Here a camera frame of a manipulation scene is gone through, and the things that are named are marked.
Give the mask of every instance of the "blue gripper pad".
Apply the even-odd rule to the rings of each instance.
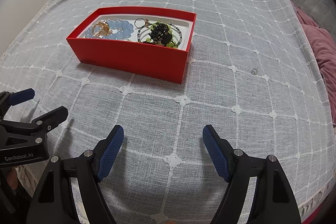
[[[103,178],[107,177],[111,171],[114,160],[116,159],[119,149],[124,141],[124,129],[119,127],[115,132],[112,140],[108,144],[106,150],[104,151],[102,157],[99,161],[99,171],[97,173],[97,179],[99,182]]]
[[[203,129],[203,142],[218,175],[224,178],[226,182],[229,182],[230,174],[228,171],[227,159],[207,126]]]
[[[11,106],[21,104],[23,102],[33,99],[35,91],[33,89],[22,90],[10,95],[8,102]]]

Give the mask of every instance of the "metal pin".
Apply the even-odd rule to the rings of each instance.
[[[51,159],[50,159],[51,162],[56,162],[58,161],[58,156],[53,156]]]
[[[233,153],[235,153],[236,156],[241,156],[243,154],[242,150],[240,149],[235,149]]]
[[[86,156],[86,157],[90,157],[92,154],[93,154],[93,151],[92,151],[92,150],[86,150],[86,151],[84,152],[84,156]]]
[[[270,161],[277,161],[277,157],[274,156],[274,155],[269,155],[269,156],[268,156],[268,159],[269,159]]]

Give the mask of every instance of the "bed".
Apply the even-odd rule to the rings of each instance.
[[[78,61],[67,35],[96,8],[116,5],[197,13],[183,84]],[[123,126],[125,142],[100,184],[118,224],[211,221],[226,183],[201,140],[206,124],[250,156],[278,157],[302,221],[335,183],[328,93],[290,0],[49,0],[0,60],[0,90],[24,88],[34,88],[35,99],[6,119],[69,110],[48,134],[51,155],[78,156]],[[30,193],[45,164],[19,167]],[[239,223],[254,186],[251,180]],[[73,192],[88,223],[76,181]]]

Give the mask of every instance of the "jewelry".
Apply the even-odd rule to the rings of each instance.
[[[156,22],[156,23],[149,23],[151,33],[149,36],[151,38],[147,38],[145,41],[141,41],[140,39],[140,32],[141,30],[146,27],[145,25],[140,27],[138,30],[138,42],[140,43],[145,43],[145,44],[153,44],[153,45],[158,45],[159,42],[164,46],[164,47],[169,47],[169,48],[178,48],[179,45],[182,42],[182,32],[178,27],[171,23],[161,23],[161,22]],[[178,42],[173,41],[173,35],[172,35],[172,30],[171,26],[175,28],[180,36],[180,39]]]
[[[133,25],[126,20],[112,18],[99,21],[93,27],[89,27],[85,32],[85,38],[103,38],[111,40],[124,40],[131,37]]]
[[[141,28],[141,27],[136,26],[136,24],[135,24],[139,19],[142,19],[142,20],[145,22],[145,24],[144,24],[145,27],[149,27],[149,26],[150,26],[150,23],[149,23],[149,20],[148,20],[148,19],[138,18],[136,21],[134,21],[134,26],[135,26],[137,29],[140,29],[140,28]]]

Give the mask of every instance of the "red box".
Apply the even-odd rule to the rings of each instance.
[[[130,14],[169,17],[192,23],[186,49],[175,49],[130,41],[78,37],[101,15]],[[139,6],[99,8],[89,15],[67,37],[67,41],[82,63],[129,71],[175,83],[182,83],[191,45],[196,14],[186,11]]]

